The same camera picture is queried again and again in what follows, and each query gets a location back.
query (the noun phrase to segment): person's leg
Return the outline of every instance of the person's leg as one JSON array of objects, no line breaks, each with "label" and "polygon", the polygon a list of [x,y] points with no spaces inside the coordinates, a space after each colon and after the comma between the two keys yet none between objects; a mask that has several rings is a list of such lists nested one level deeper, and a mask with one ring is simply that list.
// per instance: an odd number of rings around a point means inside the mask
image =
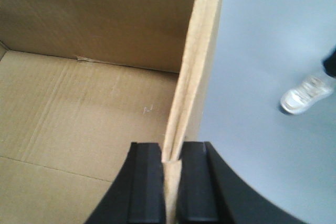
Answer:
[{"label": "person's leg", "polygon": [[287,91],[280,104],[291,114],[301,114],[317,101],[330,96],[336,86],[336,50],[323,61],[324,69],[305,78],[300,86]]}]

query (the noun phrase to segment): cardboard edge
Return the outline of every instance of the cardboard edge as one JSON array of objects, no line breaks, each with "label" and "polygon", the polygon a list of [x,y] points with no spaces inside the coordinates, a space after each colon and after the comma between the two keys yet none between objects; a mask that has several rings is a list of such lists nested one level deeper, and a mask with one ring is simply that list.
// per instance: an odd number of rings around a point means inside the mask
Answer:
[{"label": "cardboard edge", "polygon": [[[186,132],[197,135],[205,88],[213,60],[222,0],[195,0],[187,32],[180,77],[166,128],[162,162],[179,158]],[[190,123],[191,115],[196,119]]]},{"label": "cardboard edge", "polygon": [[182,162],[163,163],[166,224],[176,223],[177,191],[181,178]]},{"label": "cardboard edge", "polygon": [[5,44],[3,44],[1,41],[0,41],[0,60],[2,59],[2,57],[5,55],[5,53],[7,53],[8,51],[8,47],[5,46]]}]

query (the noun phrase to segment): crease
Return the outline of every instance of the crease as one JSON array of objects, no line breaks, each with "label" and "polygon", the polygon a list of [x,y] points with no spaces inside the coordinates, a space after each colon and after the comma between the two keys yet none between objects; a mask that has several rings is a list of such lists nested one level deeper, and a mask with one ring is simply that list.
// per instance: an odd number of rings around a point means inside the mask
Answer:
[{"label": "crease", "polygon": [[74,175],[85,177],[85,178],[92,178],[92,179],[96,179],[96,180],[112,183],[111,180],[102,179],[102,178],[96,178],[96,177],[92,177],[92,176],[87,176],[87,175],[83,175],[83,174],[80,174],[80,173],[69,172],[69,171],[66,171],[66,170],[61,170],[61,169],[57,169],[57,168],[50,167],[50,166],[34,164],[34,163],[31,163],[31,162],[18,160],[18,159],[11,158],[11,157],[0,156],[0,158],[6,158],[6,159],[9,159],[9,160],[17,161],[17,162],[28,164],[28,165],[34,165],[34,166],[38,166],[38,167],[43,167],[43,168],[47,168],[47,169],[56,170],[56,171],[59,171],[59,172],[64,172],[64,173],[68,173],[68,174],[74,174]]}]

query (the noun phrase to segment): cardboard box wall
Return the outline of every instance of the cardboard box wall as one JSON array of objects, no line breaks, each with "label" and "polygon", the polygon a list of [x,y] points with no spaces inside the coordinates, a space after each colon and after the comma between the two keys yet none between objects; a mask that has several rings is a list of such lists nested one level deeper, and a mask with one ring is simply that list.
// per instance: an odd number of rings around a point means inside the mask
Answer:
[{"label": "cardboard box wall", "polygon": [[162,146],[172,223],[220,5],[1,0],[0,223],[83,223],[132,141]]}]

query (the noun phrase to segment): black pants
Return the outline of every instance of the black pants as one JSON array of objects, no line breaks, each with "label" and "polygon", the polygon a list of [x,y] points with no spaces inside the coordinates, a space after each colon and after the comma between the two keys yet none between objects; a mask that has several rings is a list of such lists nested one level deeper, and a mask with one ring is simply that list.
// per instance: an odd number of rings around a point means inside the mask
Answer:
[{"label": "black pants", "polygon": [[336,49],[323,61],[323,66],[327,75],[336,78]]}]

